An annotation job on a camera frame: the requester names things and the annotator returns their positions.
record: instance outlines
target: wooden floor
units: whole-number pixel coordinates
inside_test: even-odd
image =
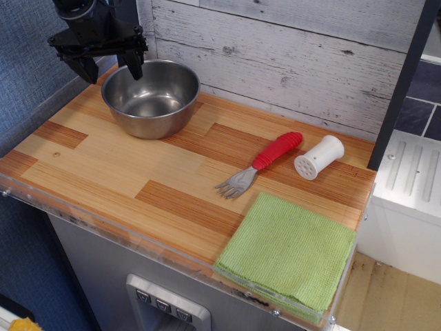
[[[351,331],[439,331],[441,285],[358,253],[337,324]]]

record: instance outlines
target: fork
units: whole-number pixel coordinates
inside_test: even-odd
[[[299,132],[282,134],[257,155],[249,168],[238,172],[228,180],[217,185],[216,189],[222,188],[218,194],[227,199],[239,197],[251,186],[259,170],[265,169],[278,157],[293,150],[302,140],[303,136]]]

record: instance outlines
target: transparent plastic border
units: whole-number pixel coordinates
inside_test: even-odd
[[[11,196],[47,212],[54,217],[73,223],[84,230],[126,247],[173,270],[182,272],[206,285],[228,294],[232,294],[261,310],[271,313],[275,317],[283,318],[284,320],[308,331],[333,330],[336,324],[334,312],[336,311],[337,302],[344,289],[344,280],[348,277],[349,268],[358,242],[357,236],[347,259],[330,309],[326,311],[325,314],[319,314],[310,308],[282,297],[279,294],[272,293],[244,279],[240,279],[232,274],[224,272],[206,262],[195,259],[190,255],[168,247],[151,238],[147,238],[135,231],[124,228],[108,219],[92,214],[87,210],[83,210],[78,206],[72,205],[71,203],[63,201],[57,197],[53,197],[48,193],[42,192],[4,174],[0,174],[0,193],[4,197]],[[216,279],[216,277],[214,277],[215,274],[221,275],[221,279]],[[266,302],[266,299],[261,298],[259,294],[249,292],[248,289],[251,291],[254,290],[256,293],[266,294],[267,296],[273,297],[287,305],[294,306],[306,315],[312,316],[317,320],[317,323],[312,323],[307,319],[289,313],[276,304]]]

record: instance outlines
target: folded dish towel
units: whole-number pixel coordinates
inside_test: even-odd
[[[323,314],[355,238],[356,233],[343,225],[260,193],[215,267]],[[253,291],[294,314],[319,320],[277,297]]]

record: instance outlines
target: blue fabric wall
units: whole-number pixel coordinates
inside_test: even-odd
[[[0,157],[87,87],[47,44],[65,28],[51,0],[0,0]],[[45,331],[94,329],[44,214],[11,197],[0,197],[0,293]]]

